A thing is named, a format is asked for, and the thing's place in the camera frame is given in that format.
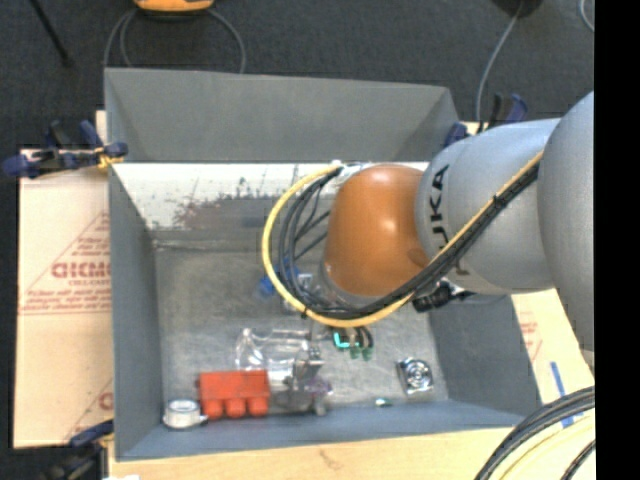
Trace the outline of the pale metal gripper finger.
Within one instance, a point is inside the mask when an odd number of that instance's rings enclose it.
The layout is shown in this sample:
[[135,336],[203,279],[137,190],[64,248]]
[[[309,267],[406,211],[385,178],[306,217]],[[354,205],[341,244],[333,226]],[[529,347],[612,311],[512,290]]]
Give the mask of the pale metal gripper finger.
[[292,366],[292,379],[294,384],[308,384],[320,369],[324,366],[324,359],[321,351],[316,346],[302,348],[295,356]]
[[327,398],[332,394],[331,383],[323,378],[310,381],[287,378],[284,388],[275,392],[273,400],[276,406],[290,413],[313,412],[324,416],[328,412]]

